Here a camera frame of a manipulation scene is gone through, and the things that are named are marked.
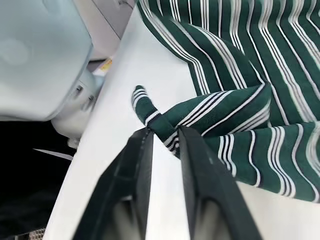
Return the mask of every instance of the white stripe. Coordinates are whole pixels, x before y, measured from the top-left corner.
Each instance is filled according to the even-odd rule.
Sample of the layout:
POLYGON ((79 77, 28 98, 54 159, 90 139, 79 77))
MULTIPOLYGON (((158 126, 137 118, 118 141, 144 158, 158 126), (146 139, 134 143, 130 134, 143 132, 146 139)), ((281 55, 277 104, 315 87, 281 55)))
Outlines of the white stripe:
POLYGON ((229 134, 233 134, 235 132, 242 132, 244 129, 247 128, 248 125, 251 125, 254 121, 256 121, 261 115, 263 116, 264 114, 269 115, 268 113, 270 112, 270 101, 256 114, 254 114, 252 117, 248 118, 244 122, 242 122, 240 125, 238 125, 235 129, 229 132, 229 134))
POLYGON ((181 57, 185 58, 187 61, 190 61, 194 65, 194 71, 195 75, 198 81, 198 86, 201 91, 202 95, 208 94, 204 88, 203 83, 206 81, 206 77, 202 68, 201 63, 199 60, 193 56, 191 56, 187 51, 185 51, 181 45, 175 40, 175 38, 168 32, 166 27, 162 24, 161 21, 157 18, 157 16, 154 16, 152 12, 149 9, 149 2, 147 0, 141 0, 141 7, 143 10, 143 13, 148 18, 149 22, 154 26, 154 28, 157 30, 157 32, 161 35, 163 40, 167 42, 167 44, 171 47, 172 50, 174 50, 177 54, 179 54, 181 57))
POLYGON ((209 4, 210 4, 209 0, 205 0, 205 6, 206 6, 206 11, 205 11, 205 13, 206 13, 206 22, 207 22, 207 24, 206 24, 206 29, 207 29, 208 31, 210 30, 210 21, 209 21, 210 9, 209 9, 209 4))
POLYGON ((218 150, 218 159, 220 160, 220 162, 222 162, 223 164, 225 164, 225 162, 222 160, 222 149, 224 148, 224 137, 220 136, 220 145, 219 145, 219 150, 218 150))
POLYGON ((245 54, 245 51, 242 47, 242 44, 240 42, 240 38, 238 36, 238 27, 239 27, 239 20, 240 20, 240 14, 241 14, 241 3, 242 1, 241 0, 236 0, 236 3, 237 3, 237 9, 238 9, 238 14, 237 14, 237 18, 236 18, 236 22, 235 22, 235 39, 238 41, 238 45, 240 47, 240 50, 243 54, 245 54))
POLYGON ((296 168, 296 170, 298 171, 298 173, 301 175, 301 177, 304 178, 304 180, 306 180, 308 182, 308 184, 310 184, 313 192, 314 192, 314 200, 312 201, 313 203, 317 203, 319 201, 319 192, 318 190, 316 189, 316 187, 313 185, 313 183, 302 173, 298 163, 297 163, 297 159, 296 159, 296 153, 297 153, 297 149, 300 145, 300 142, 301 142, 301 139, 302 139, 302 136, 304 134, 304 128, 302 127, 301 124, 297 124, 298 126, 298 129, 299 129, 299 132, 298 132, 298 136, 296 138, 296 141, 295 141, 295 144, 293 146, 293 149, 292 149, 292 153, 291 153, 291 157, 292 157, 292 162, 296 168))
POLYGON ((135 102, 135 100, 140 97, 141 95, 147 95, 147 93, 145 91, 143 92, 139 92, 138 94, 136 94, 135 96, 133 96, 131 103, 133 104, 135 102))
POLYGON ((229 149, 228 149, 228 154, 227 154, 227 160, 231 164, 231 174, 232 176, 236 176, 237 174, 237 167, 235 163, 232 161, 232 150, 234 148, 234 142, 235 142, 235 137, 233 135, 228 135, 230 137, 230 144, 229 144, 229 149))
MULTIPOLYGON (((214 64, 214 61, 213 61, 213 60, 211 59, 211 57, 207 54, 207 52, 204 51, 204 50, 197 44, 197 42, 193 39, 193 37, 186 31, 186 29, 185 29, 181 24, 179 24, 178 22, 174 22, 174 24, 181 30, 181 32, 183 32, 183 34, 190 40, 190 42, 191 42, 197 49, 199 49, 199 50, 208 58, 208 60, 209 60, 210 63, 211 63, 212 69, 213 69, 213 71, 214 71, 214 75, 215 75, 215 78, 216 78, 216 80, 217 80, 217 82, 218 82, 218 85, 219 85, 221 91, 223 91, 224 88, 223 88, 222 83, 221 83, 221 81, 220 81, 220 77, 219 77, 219 74, 218 74, 218 72, 217 72, 217 69, 216 69, 216 66, 215 66, 215 64, 214 64)), ((208 84, 207 84, 206 81, 204 82, 204 88, 206 89, 206 91, 207 91, 208 93, 210 93, 210 90, 209 90, 209 87, 208 87, 208 84)))
POLYGON ((232 80, 234 82, 234 85, 237 89, 245 89, 247 88, 247 84, 238 68, 237 62, 234 59, 233 55, 229 51, 226 44, 218 37, 216 37, 214 34, 212 34, 209 31, 206 31, 205 29, 194 26, 196 29, 198 29, 200 32, 203 33, 203 35, 206 36, 206 38, 213 44, 215 49, 220 54, 221 58, 223 59, 223 62, 225 66, 227 67, 230 76, 232 77, 232 80))
POLYGON ((272 54, 272 57, 289 90, 291 99, 294 102, 294 105, 297 108, 297 112, 300 114, 302 120, 304 122, 316 121, 316 117, 313 115, 311 109, 309 108, 304 98, 304 95, 302 94, 300 86, 296 83, 293 74, 291 73, 285 59, 283 58, 283 56, 280 53, 280 50, 278 49, 278 46, 276 45, 276 43, 274 42, 274 39, 269 33, 268 20, 272 11, 273 0, 264 1, 264 3, 265 3, 263 7, 264 14, 261 15, 261 18, 258 23, 258 27, 261 32, 261 35, 264 38, 265 43, 267 44, 270 50, 270 53, 272 54))
POLYGON ((256 165, 254 165, 254 162, 252 160, 254 145, 255 145, 255 141, 256 141, 256 134, 252 130, 250 132, 251 132, 252 138, 251 138, 251 144, 250 144, 250 149, 249 149, 249 163, 254 168, 255 173, 256 173, 256 181, 253 186, 259 187, 260 181, 261 181, 261 174, 260 174, 259 169, 256 167, 256 165))
POLYGON ((175 12, 176 12, 177 20, 178 20, 179 22, 181 22, 180 12, 179 12, 179 6, 178 6, 178 0, 174 0, 174 7, 175 7, 175 12))
POLYGON ((132 96, 135 97, 135 95, 137 95, 137 94, 140 93, 140 92, 146 93, 146 90, 144 90, 143 88, 139 88, 138 90, 135 90, 135 91, 132 93, 132 96))
POLYGON ((192 24, 190 0, 188 0, 188 10, 189 10, 190 24, 192 24))
POLYGON ((205 130, 201 136, 204 136, 207 132, 209 132, 210 130, 214 129, 216 126, 218 126, 220 123, 223 123, 225 120, 229 119, 231 116, 233 116, 234 114, 236 114, 238 111, 240 111, 243 107, 245 107, 248 103, 250 103, 252 100, 255 99, 255 97, 261 92, 261 90, 264 88, 264 85, 261 85, 258 87, 258 89, 255 91, 254 94, 252 94, 245 102, 243 102, 240 106, 238 106, 234 111, 232 111, 231 113, 229 113, 225 118, 223 118, 222 120, 218 121, 217 123, 215 123, 214 125, 212 125, 211 127, 209 127, 207 130, 205 130))
POLYGON ((317 27, 317 25, 315 25, 315 23, 310 19, 311 14, 314 12, 315 7, 317 4, 317 0, 312 0, 309 11, 306 13, 306 19, 309 21, 309 23, 311 23, 311 25, 314 27, 314 29, 318 32, 318 34, 320 35, 320 30, 317 27))
POLYGON ((159 115, 160 112, 158 110, 156 110, 154 113, 152 113, 150 116, 148 116, 146 119, 145 119, 145 122, 144 122, 144 125, 148 125, 148 123, 157 115, 159 115))
POLYGON ((299 57, 299 55, 297 54, 296 50, 294 49, 294 47, 292 46, 291 42, 289 41, 289 39, 287 38, 287 36, 285 35, 285 33, 283 32, 282 28, 281 28, 281 25, 280 25, 280 22, 281 22, 281 17, 284 13, 284 10, 285 10, 285 7, 286 7, 286 0, 282 0, 281 1, 281 10, 280 10, 280 14, 278 16, 278 18, 276 19, 276 25, 277 27, 279 28, 283 38, 285 39, 285 41, 288 43, 291 51, 293 52, 295 58, 297 59, 297 61, 299 62, 306 78, 308 79, 309 83, 311 84, 311 87, 314 91, 314 94, 316 95, 316 97, 320 100, 320 91, 317 87, 317 85, 315 84, 315 82, 312 80, 308 70, 306 69, 303 61, 301 60, 301 58, 299 57))
POLYGON ((133 104, 132 104, 134 110, 136 110, 137 103, 138 103, 138 101, 139 101, 140 99, 142 99, 142 98, 148 98, 148 95, 146 95, 146 94, 141 94, 140 96, 138 96, 138 97, 134 100, 134 102, 133 102, 133 104))
POLYGON ((133 102, 134 102, 139 96, 141 96, 141 95, 147 95, 146 91, 140 91, 140 92, 138 92, 137 94, 134 94, 134 95, 132 96, 131 102, 133 103, 133 102))
POLYGON ((172 14, 172 17, 174 20, 177 20, 177 15, 176 15, 176 9, 174 7, 174 3, 173 3, 174 0, 169 0, 170 2, 170 8, 171 8, 171 14, 172 14))
POLYGON ((214 104, 212 104, 212 102, 214 101, 214 99, 212 99, 208 103, 208 105, 206 105, 201 111, 199 111, 199 113, 196 116, 194 116, 192 119, 189 119, 187 122, 185 122, 184 125, 187 127, 190 127, 191 125, 195 124, 197 121, 199 121, 201 118, 203 118, 206 114, 210 113, 230 93, 231 93, 231 91, 222 92, 221 95, 217 96, 217 99, 214 104))
POLYGON ((264 75, 265 75, 265 77, 266 77, 266 80, 267 80, 267 81, 270 83, 270 85, 271 85, 272 93, 273 93, 275 102, 276 102, 276 104, 277 104, 277 106, 278 106, 278 108, 279 108, 279 111, 280 111, 280 114, 281 114, 282 119, 283 119, 283 121, 284 121, 284 124, 289 125, 289 121, 288 121, 288 119, 287 119, 285 110, 284 110, 284 108, 282 107, 282 105, 281 105, 281 103, 280 103, 280 100, 279 100, 277 91, 276 91, 275 87, 273 86, 273 84, 271 83, 271 80, 270 80, 270 77, 269 77, 268 72, 267 72, 267 70, 266 70, 266 67, 265 67, 265 65, 264 65, 264 63, 263 63, 263 61, 262 61, 262 59, 261 59, 261 56, 260 56, 259 51, 258 51, 258 49, 257 49, 257 46, 256 46, 256 44, 255 44, 255 41, 254 41, 254 39, 252 38, 251 33, 250 33, 250 24, 251 24, 251 19, 252 19, 254 7, 255 7, 255 0, 251 0, 249 7, 250 7, 249 16, 248 16, 248 21, 247 21, 247 23, 246 23, 246 31, 247 31, 247 34, 248 34, 248 36, 249 36, 249 38, 250 38, 250 40, 251 40, 251 43, 252 43, 252 45, 253 45, 253 48, 254 48, 254 50, 255 50, 255 52, 256 52, 256 55, 257 55, 257 57, 258 57, 258 59, 259 59, 259 62, 260 62, 261 67, 262 67, 262 69, 263 69, 263 72, 264 72, 264 75))
POLYGON ((275 147, 277 147, 277 145, 275 145, 275 147, 274 147, 274 144, 275 144, 275 140, 277 138, 277 133, 274 128, 271 128, 270 130, 271 130, 271 141, 270 141, 270 145, 269 145, 268 152, 267 152, 267 158, 268 158, 268 163, 269 163, 270 168, 276 173, 276 175, 278 176, 279 181, 280 181, 280 190, 278 193, 280 195, 283 195, 285 192, 285 183, 284 183, 284 180, 282 179, 281 175, 279 174, 279 172, 274 167, 274 164, 275 164, 274 163, 274 161, 275 161, 274 152, 275 152, 275 147))
POLYGON ((308 160, 311 168, 315 171, 315 173, 320 177, 320 163, 317 155, 317 141, 320 136, 320 124, 319 122, 315 122, 315 127, 310 135, 310 138, 306 144, 306 152, 305 156, 308 160))
POLYGON ((243 54, 245 54, 238 36, 238 24, 240 19, 240 13, 241 13, 241 0, 232 0, 229 33, 230 33, 230 37, 233 45, 237 49, 242 51, 243 54))
POLYGON ((304 0, 294 0, 292 12, 288 18, 288 22, 292 26, 296 35, 300 38, 301 42, 306 47, 310 56, 313 58, 318 68, 320 68, 320 52, 315 43, 309 38, 304 29, 299 24, 299 15, 303 9, 304 0))
POLYGON ((285 184, 287 185, 287 188, 286 188, 286 191, 284 193, 284 196, 289 197, 292 194, 293 195, 296 194, 296 186, 295 186, 295 183, 292 180, 292 178, 286 173, 286 171, 282 168, 282 166, 280 164, 279 155, 280 155, 280 150, 281 150, 282 144, 283 144, 284 139, 285 139, 286 132, 285 132, 285 129, 282 126, 277 127, 277 129, 278 129, 278 132, 279 132, 279 135, 280 135, 280 140, 279 140, 280 143, 278 145, 278 149, 277 149, 277 152, 276 152, 276 163, 277 163, 278 169, 280 170, 280 172, 281 172, 281 174, 282 174, 282 176, 284 178, 285 184))
POLYGON ((268 121, 269 118, 270 118, 270 112, 265 112, 261 117, 259 117, 255 122, 253 122, 251 125, 245 128, 243 131, 255 129, 256 127, 260 126, 262 123, 265 123, 266 121, 268 121))
POLYGON ((156 0, 156 4, 158 5, 158 9, 161 13, 161 16, 164 16, 163 12, 162 12, 162 9, 161 9, 161 3, 160 3, 160 0, 156 0))
POLYGON ((225 137, 225 146, 224 146, 224 150, 223 150, 223 155, 222 155, 222 159, 226 164, 226 169, 228 169, 229 171, 231 170, 231 166, 230 163, 227 160, 227 151, 228 151, 228 145, 229 145, 229 138, 228 136, 224 136, 225 137))
POLYGON ((204 0, 200 0, 201 27, 206 29, 206 20, 204 13, 204 0))
POLYGON ((177 132, 175 131, 170 137, 167 138, 167 140, 165 140, 163 142, 163 144, 167 147, 168 144, 172 141, 172 139, 174 139, 177 136, 177 132))
POLYGON ((221 38, 222 1, 223 0, 218 0, 218 5, 219 5, 218 37, 219 38, 221 38))
POLYGON ((215 100, 221 94, 222 94, 222 92, 215 92, 215 93, 211 94, 210 96, 206 97, 187 116, 185 116, 175 127, 178 127, 180 125, 185 125, 186 121, 189 121, 190 119, 194 119, 194 117, 196 117, 197 115, 195 115, 194 117, 191 118, 191 116, 193 114, 195 114, 201 108, 205 108, 212 99, 215 100))
POLYGON ((176 145, 178 142, 179 142, 179 138, 176 137, 176 138, 173 140, 173 142, 172 142, 169 146, 167 146, 168 150, 169 150, 169 151, 174 150, 174 147, 175 147, 175 145, 176 145))

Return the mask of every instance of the green striped fabric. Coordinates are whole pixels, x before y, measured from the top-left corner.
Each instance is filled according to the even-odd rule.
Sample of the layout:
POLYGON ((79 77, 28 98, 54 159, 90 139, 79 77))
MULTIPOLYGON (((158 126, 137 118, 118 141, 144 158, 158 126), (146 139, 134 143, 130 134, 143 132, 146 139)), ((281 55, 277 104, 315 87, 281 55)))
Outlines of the green striped fabric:
POLYGON ((137 86, 139 119, 177 157, 196 129, 239 181, 320 201, 320 1, 140 0, 152 34, 190 70, 197 97, 161 114, 137 86))

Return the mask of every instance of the white sheet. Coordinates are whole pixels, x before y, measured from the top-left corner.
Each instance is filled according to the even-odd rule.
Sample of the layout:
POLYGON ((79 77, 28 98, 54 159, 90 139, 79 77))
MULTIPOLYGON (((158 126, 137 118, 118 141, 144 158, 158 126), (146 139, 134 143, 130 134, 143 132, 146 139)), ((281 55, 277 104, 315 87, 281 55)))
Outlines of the white sheet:
MULTIPOLYGON (((143 127, 130 103, 135 85, 145 86, 161 112, 196 96, 188 65, 158 42, 137 9, 65 177, 44 240, 72 239, 101 173, 131 134, 143 127)), ((243 183, 239 186, 264 239, 319 239, 319 204, 243 183)), ((147 225, 147 240, 189 239, 180 162, 158 139, 154 141, 147 225)))

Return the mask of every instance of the yellow label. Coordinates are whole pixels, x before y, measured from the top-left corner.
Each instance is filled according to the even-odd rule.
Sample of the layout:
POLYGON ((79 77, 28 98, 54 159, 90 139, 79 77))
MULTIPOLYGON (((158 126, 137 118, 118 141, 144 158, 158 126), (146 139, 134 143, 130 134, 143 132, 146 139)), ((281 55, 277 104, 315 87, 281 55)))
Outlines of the yellow label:
POLYGON ((109 59, 107 62, 105 62, 101 67, 100 67, 100 70, 103 71, 103 72, 106 72, 110 66, 112 64, 112 60, 109 59))

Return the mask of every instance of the striped cloth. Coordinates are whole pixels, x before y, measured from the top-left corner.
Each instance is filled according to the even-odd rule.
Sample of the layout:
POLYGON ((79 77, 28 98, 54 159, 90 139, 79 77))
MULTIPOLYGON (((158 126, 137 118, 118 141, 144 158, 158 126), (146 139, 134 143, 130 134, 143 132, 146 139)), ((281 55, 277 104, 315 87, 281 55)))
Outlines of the striped cloth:
POLYGON ((190 70, 197 97, 139 119, 177 157, 196 129, 239 181, 320 201, 320 0, 140 0, 152 34, 190 70))

